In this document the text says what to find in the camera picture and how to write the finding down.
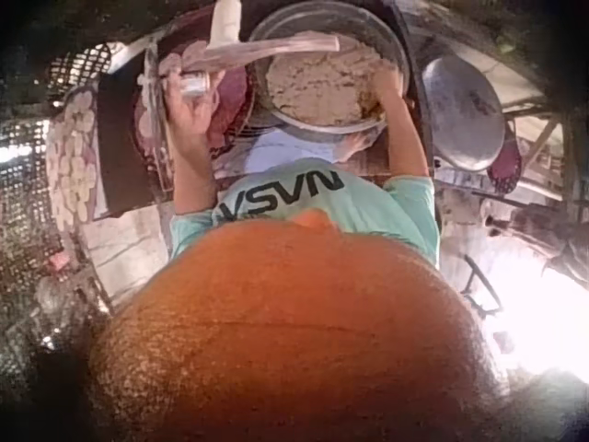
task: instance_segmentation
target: metal bowl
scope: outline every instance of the metal bowl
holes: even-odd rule
[[[405,88],[409,87],[409,63],[397,36],[380,18],[358,6],[323,0],[287,6],[262,21],[254,29],[249,40],[260,41],[292,37],[306,30],[337,32],[375,48],[383,58],[399,67],[403,74]],[[300,122],[286,115],[274,106],[268,93],[266,74],[270,69],[271,62],[272,59],[268,58],[259,60],[250,66],[250,70],[257,84],[261,104],[280,120],[307,131],[323,134],[353,134],[371,129],[381,122],[382,117],[373,117],[346,126],[317,126]]]

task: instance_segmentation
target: hand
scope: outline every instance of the hand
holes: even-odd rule
[[[196,145],[206,146],[206,133],[214,113],[214,94],[225,72],[212,74],[211,90],[197,99],[182,97],[180,70],[174,69],[167,78],[167,127],[172,145],[182,156],[189,156]]]
[[[403,98],[403,74],[396,65],[377,71],[372,85],[376,97],[384,108],[391,102],[397,102],[398,99]]]

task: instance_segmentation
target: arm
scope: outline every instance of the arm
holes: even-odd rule
[[[392,176],[429,177],[422,140],[401,96],[402,77],[398,69],[377,72],[374,88],[387,116],[388,164]]]
[[[178,71],[167,81],[167,141],[174,160],[174,207],[177,215],[213,209],[217,185],[206,132],[213,116],[213,96],[223,79],[217,75],[211,91],[196,101],[185,100],[180,91]]]

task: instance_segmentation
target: metal lid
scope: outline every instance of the metal lid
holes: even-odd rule
[[[476,67],[456,56],[423,71],[436,153],[454,167],[481,171],[501,152],[505,119],[497,93]]]

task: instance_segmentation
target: wire mesh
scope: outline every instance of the wire mesh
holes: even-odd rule
[[[47,261],[63,245],[52,219],[44,120],[0,126],[0,324],[31,307]]]
[[[72,87],[83,86],[110,67],[111,52],[107,43],[69,52],[53,60],[48,69],[48,91],[51,99],[63,97]]]

